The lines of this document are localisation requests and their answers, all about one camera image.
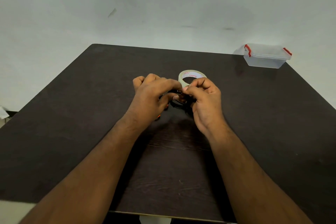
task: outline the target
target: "plastic container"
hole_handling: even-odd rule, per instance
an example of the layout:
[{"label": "plastic container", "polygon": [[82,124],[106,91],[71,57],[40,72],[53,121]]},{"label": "plastic container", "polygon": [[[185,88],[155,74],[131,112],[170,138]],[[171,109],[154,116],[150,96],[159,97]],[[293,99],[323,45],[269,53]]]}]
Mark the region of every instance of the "plastic container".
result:
[{"label": "plastic container", "polygon": [[286,48],[265,44],[245,44],[234,54],[244,55],[249,66],[267,68],[279,68],[292,57]]}]

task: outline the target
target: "right hand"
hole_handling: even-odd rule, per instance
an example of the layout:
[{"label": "right hand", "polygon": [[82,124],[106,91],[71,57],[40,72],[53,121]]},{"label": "right hand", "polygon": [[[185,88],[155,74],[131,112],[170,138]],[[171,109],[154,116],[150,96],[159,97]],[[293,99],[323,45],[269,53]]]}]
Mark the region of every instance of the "right hand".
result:
[{"label": "right hand", "polygon": [[192,106],[197,128],[208,138],[225,124],[221,105],[221,91],[208,78],[198,78],[183,88],[183,93],[196,99]]}]

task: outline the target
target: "tape roll label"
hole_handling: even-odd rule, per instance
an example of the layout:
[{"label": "tape roll label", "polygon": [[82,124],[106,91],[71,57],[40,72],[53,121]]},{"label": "tape roll label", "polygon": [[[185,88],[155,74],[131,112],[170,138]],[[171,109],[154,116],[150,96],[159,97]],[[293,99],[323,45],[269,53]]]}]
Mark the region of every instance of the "tape roll label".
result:
[{"label": "tape roll label", "polygon": [[190,71],[190,72],[185,72],[185,73],[182,74],[182,79],[186,78],[186,77],[202,78],[203,75],[201,75],[197,72]]}]

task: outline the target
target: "cardboard tape core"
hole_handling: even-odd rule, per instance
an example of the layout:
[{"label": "cardboard tape core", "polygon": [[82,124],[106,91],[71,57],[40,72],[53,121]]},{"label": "cardboard tape core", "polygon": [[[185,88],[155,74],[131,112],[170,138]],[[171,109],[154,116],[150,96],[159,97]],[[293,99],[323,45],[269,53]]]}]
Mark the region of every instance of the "cardboard tape core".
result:
[{"label": "cardboard tape core", "polygon": [[184,70],[178,76],[178,81],[181,83],[182,88],[184,88],[185,86],[190,85],[189,83],[186,83],[185,81],[183,81],[183,78],[186,78],[186,77],[202,78],[202,77],[206,77],[206,76],[205,76],[204,73],[202,73],[200,71],[196,71],[196,70]]}]

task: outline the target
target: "table surface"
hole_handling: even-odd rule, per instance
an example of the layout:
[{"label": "table surface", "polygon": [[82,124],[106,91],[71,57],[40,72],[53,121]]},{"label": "table surface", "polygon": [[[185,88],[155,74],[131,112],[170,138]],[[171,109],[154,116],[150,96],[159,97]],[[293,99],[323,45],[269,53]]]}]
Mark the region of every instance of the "table surface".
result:
[{"label": "table surface", "polygon": [[[124,114],[132,79],[203,72],[229,125],[315,223],[336,222],[336,110],[287,63],[93,44],[0,129],[0,199],[38,202]],[[110,210],[235,222],[207,140],[170,107],[133,147]]]}]

